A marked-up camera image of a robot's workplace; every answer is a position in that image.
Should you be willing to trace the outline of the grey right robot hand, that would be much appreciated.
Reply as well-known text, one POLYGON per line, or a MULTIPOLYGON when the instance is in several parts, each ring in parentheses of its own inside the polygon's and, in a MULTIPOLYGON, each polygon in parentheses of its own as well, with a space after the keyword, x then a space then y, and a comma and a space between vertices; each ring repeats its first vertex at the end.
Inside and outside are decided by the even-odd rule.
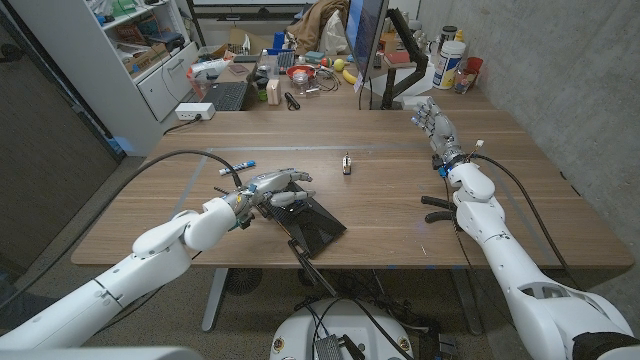
POLYGON ((437 168, 453 168, 466 158, 453 122, 442 112, 431 96, 413 108, 411 122, 428 137, 434 154, 440 159, 437 168))

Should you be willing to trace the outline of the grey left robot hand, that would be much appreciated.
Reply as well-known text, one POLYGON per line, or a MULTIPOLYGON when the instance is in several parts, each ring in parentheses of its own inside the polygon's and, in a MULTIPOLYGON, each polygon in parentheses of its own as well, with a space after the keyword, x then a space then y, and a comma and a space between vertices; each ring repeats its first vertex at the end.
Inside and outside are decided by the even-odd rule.
POLYGON ((225 195, 223 199, 231 206, 240 224, 251 222, 251 210, 263 203, 283 207, 297 200, 312 198, 313 190, 287 191, 286 187, 296 181, 311 182, 311 176, 294 168, 279 169, 254 176, 246 186, 225 195))

